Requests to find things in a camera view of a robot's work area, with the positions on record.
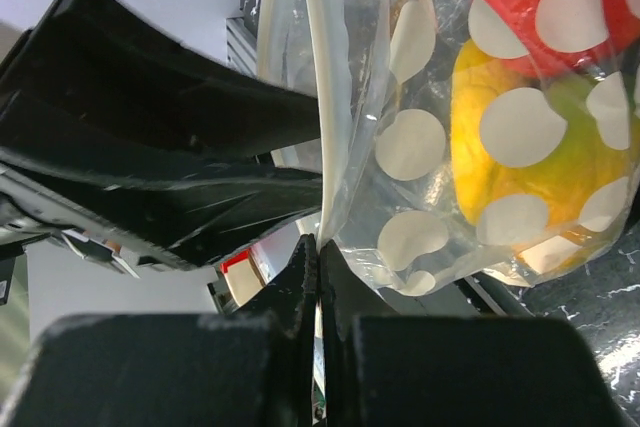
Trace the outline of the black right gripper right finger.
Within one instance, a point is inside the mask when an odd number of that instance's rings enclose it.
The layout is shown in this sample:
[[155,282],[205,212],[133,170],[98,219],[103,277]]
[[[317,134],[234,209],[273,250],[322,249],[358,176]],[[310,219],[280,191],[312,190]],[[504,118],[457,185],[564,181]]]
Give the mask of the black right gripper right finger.
[[319,256],[330,426],[627,426],[592,352],[567,322],[407,316]]

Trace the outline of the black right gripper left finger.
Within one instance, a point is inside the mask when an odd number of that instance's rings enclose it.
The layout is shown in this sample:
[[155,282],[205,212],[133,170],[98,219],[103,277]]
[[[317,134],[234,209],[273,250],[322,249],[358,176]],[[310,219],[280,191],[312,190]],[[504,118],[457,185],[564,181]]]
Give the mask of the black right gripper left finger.
[[308,426],[318,255],[287,265],[233,313],[84,314],[36,341],[5,426]]

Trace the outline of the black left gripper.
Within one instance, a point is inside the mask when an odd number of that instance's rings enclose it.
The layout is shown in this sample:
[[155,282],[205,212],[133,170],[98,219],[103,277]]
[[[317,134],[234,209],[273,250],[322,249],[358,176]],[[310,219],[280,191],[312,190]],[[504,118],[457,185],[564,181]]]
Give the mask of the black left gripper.
[[53,161],[60,110],[113,137],[216,159],[320,136],[315,97],[183,46],[119,0],[54,0],[1,23],[1,295],[26,246],[77,227],[176,270],[223,262],[318,212],[322,176],[137,153]]

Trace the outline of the clear polka dot zip bag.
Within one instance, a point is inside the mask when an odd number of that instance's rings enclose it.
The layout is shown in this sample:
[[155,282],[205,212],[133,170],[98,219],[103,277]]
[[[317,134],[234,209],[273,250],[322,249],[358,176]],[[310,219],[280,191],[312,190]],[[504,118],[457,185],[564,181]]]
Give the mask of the clear polka dot zip bag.
[[[305,229],[336,243],[374,289],[422,296],[478,272],[533,286],[607,252],[629,218],[606,250],[549,278],[478,242],[457,203],[451,156],[452,76],[473,42],[472,1],[261,0],[258,75],[319,100],[320,139],[282,156],[324,174],[321,211]],[[639,37],[556,76],[509,69],[538,83],[623,71],[639,109]]]

